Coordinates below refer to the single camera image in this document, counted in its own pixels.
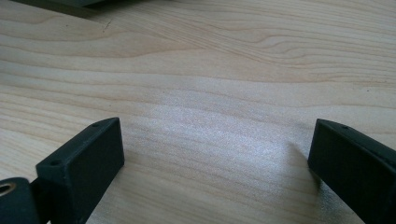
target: light wooden surface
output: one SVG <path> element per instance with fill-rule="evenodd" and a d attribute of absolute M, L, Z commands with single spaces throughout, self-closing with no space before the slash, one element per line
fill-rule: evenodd
<path fill-rule="evenodd" d="M 396 148 L 393 0 L 0 1 L 0 179 L 120 117 L 88 223 L 361 223 L 306 159 L 317 118 Z"/>

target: wooden board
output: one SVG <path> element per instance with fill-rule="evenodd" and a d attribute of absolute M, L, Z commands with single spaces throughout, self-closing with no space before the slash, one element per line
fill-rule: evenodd
<path fill-rule="evenodd" d="M 361 223 L 306 159 L 317 118 L 396 148 L 396 3 L 0 1 L 0 179 L 120 117 L 88 223 Z"/>

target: black object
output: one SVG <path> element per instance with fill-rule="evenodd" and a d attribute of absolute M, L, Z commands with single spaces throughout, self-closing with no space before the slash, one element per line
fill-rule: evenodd
<path fill-rule="evenodd" d="M 396 223 L 396 151 L 346 125 L 318 119 L 309 168 L 365 223 Z"/>
<path fill-rule="evenodd" d="M 0 223 L 85 223 L 123 164 L 119 118 L 98 121 L 41 161 L 31 184 L 0 181 Z"/>

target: dark object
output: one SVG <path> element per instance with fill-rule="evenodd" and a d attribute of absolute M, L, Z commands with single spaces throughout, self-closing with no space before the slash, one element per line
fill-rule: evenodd
<path fill-rule="evenodd" d="M 365 223 L 396 223 L 396 151 L 343 124 L 318 119 L 309 168 Z"/>
<path fill-rule="evenodd" d="M 123 164 L 120 120 L 96 122 L 41 161 L 31 184 L 0 181 L 0 223 L 85 223 Z"/>
<path fill-rule="evenodd" d="M 69 5 L 72 7 L 84 7 L 84 6 L 102 2 L 105 0 L 50 0 L 50 1 Z"/>

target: black clamp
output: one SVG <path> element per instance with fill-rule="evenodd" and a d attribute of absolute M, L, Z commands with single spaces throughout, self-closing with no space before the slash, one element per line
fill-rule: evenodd
<path fill-rule="evenodd" d="M 396 223 L 395 150 L 318 119 L 308 165 L 365 223 Z"/>
<path fill-rule="evenodd" d="M 120 120 L 98 121 L 41 161 L 31 184 L 0 181 L 0 223 L 85 223 L 123 164 Z"/>

